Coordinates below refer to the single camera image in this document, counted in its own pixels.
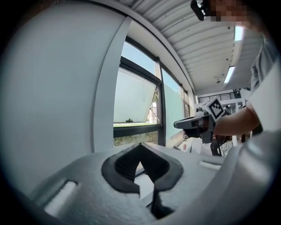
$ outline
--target ceiling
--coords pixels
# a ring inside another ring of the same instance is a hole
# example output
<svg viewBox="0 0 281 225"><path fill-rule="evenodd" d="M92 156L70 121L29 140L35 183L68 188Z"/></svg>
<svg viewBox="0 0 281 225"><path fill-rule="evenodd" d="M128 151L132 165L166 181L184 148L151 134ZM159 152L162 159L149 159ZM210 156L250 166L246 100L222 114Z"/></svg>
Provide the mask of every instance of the ceiling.
<svg viewBox="0 0 281 225"><path fill-rule="evenodd" d="M234 27L199 21L186 0L119 0L150 21L175 49L196 93L207 94L249 86L251 65L262 37L245 31L241 56L227 86L223 81L234 51Z"/></svg>

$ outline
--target person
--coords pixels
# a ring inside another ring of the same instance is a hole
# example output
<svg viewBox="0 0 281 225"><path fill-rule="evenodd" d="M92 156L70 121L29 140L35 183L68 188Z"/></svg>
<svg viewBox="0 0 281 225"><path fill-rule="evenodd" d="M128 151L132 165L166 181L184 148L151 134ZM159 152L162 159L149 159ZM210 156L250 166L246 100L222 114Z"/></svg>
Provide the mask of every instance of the person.
<svg viewBox="0 0 281 225"><path fill-rule="evenodd" d="M260 17L249 10L240 0L209 0L209 8L211 15L215 16L216 20L232 22L263 34L261 49L251 68L251 92L253 93L277 59L278 49ZM217 121L213 133L232 136L246 134L250 131L257 134L262 131L262 127L253 106L249 104L237 113L221 117Z"/></svg>

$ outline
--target ceiling light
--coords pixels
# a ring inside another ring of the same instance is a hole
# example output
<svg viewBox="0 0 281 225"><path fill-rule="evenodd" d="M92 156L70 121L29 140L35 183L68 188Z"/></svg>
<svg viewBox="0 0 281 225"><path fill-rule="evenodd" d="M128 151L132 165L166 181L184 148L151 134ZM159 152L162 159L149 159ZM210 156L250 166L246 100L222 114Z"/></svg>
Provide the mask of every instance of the ceiling light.
<svg viewBox="0 0 281 225"><path fill-rule="evenodd" d="M229 82L229 79L231 78L231 76L233 74L234 68L235 68L235 66L229 67L228 73L227 73L227 77L225 78L224 83L228 83Z"/></svg>
<svg viewBox="0 0 281 225"><path fill-rule="evenodd" d="M234 41L237 41L237 40L242 40L243 38L243 27L241 26L236 26L235 27L235 37L234 37Z"/></svg>

